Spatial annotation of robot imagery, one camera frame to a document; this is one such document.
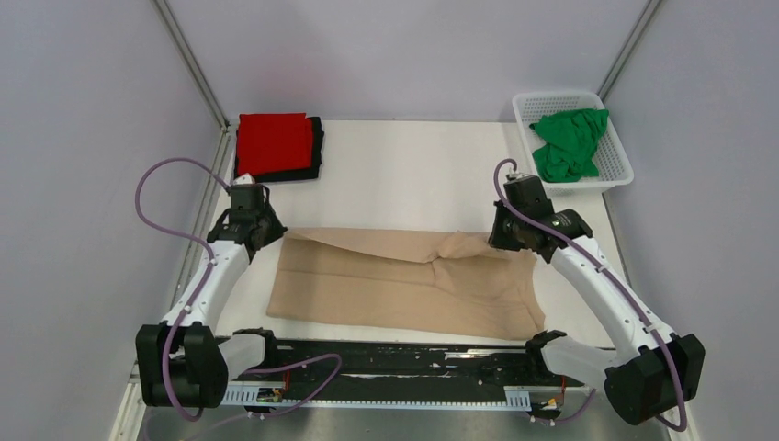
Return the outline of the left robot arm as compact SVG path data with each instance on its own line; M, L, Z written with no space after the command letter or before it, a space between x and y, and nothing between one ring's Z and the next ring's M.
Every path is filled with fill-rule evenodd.
M286 232L273 210L268 187L236 184L231 204L208 233L193 280L157 324L145 324L135 338L141 395L150 407L216 408L230 380L249 369L273 378L281 355L268 346L270 332L215 332L227 299L264 247Z

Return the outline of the beige t shirt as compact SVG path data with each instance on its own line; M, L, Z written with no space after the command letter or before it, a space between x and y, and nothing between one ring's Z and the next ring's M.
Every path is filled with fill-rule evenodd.
M289 231L269 316L303 322L527 340L546 328L536 257L486 232Z

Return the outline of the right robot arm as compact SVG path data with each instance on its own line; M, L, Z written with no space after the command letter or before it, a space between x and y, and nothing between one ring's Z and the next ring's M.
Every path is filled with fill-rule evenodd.
M529 251L561 274L604 327L611 350L586 345L559 330L526 343L526 375L548 383L557 375L605 393L628 424L656 419L683 432L686 403L697 393L706 351L694 334L679 335L638 298L614 270L593 229L573 209L555 210L536 175L493 179L498 196L489 244Z

